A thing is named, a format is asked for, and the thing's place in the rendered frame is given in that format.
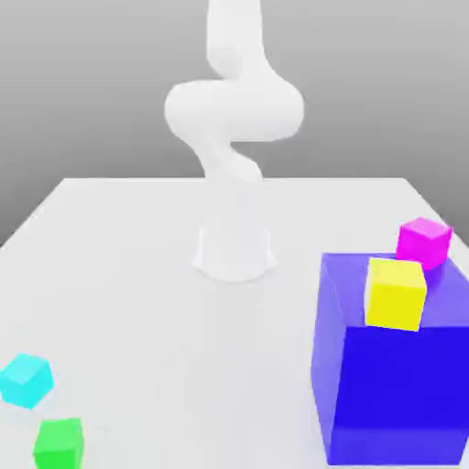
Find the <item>small green cube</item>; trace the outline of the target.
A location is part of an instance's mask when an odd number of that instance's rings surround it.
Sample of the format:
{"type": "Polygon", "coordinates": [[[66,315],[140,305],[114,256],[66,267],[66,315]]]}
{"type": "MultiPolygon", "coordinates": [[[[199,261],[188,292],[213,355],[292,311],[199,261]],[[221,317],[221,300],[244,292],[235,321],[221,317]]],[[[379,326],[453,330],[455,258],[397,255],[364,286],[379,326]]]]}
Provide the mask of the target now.
{"type": "Polygon", "coordinates": [[[79,418],[43,420],[33,448],[36,469],[81,469],[84,450],[79,418]]]}

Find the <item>small magenta cube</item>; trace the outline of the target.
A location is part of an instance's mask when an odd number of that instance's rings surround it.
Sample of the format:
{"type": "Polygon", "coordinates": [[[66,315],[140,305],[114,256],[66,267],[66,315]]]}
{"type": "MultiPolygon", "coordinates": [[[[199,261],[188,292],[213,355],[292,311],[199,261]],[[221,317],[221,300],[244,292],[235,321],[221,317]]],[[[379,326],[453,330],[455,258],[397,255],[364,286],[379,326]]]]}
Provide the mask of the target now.
{"type": "Polygon", "coordinates": [[[419,262],[424,271],[445,262],[453,229],[445,224],[419,217],[402,224],[398,231],[396,259],[419,262]]]}

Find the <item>small yellow cube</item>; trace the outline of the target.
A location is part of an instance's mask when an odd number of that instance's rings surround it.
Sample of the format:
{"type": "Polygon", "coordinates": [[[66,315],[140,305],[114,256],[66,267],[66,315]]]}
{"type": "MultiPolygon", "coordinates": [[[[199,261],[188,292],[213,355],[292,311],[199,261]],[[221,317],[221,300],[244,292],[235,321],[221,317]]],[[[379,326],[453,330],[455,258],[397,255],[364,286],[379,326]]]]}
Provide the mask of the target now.
{"type": "Polygon", "coordinates": [[[419,262],[369,258],[364,294],[367,326],[416,332],[426,296],[427,283],[419,262]]]}

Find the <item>small cyan cube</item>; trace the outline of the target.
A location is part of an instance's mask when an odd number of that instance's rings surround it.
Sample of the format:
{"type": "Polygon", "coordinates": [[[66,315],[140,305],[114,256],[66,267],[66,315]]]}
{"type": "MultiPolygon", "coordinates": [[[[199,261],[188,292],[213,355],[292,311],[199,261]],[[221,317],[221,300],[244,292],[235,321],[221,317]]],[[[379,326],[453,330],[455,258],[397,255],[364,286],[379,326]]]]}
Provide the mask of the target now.
{"type": "Polygon", "coordinates": [[[0,371],[0,396],[8,404],[33,409],[53,388],[49,361],[18,354],[0,371]]]}

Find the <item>large blue box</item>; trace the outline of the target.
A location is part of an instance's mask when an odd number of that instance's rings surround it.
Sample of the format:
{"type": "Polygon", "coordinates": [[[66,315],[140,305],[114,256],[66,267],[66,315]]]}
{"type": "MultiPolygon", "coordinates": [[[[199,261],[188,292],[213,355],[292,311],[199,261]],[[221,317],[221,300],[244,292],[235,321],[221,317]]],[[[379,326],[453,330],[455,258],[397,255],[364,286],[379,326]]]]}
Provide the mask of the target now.
{"type": "Polygon", "coordinates": [[[425,276],[416,332],[365,324],[366,253],[322,256],[311,384],[331,465],[457,465],[469,440],[469,278],[425,276]]]}

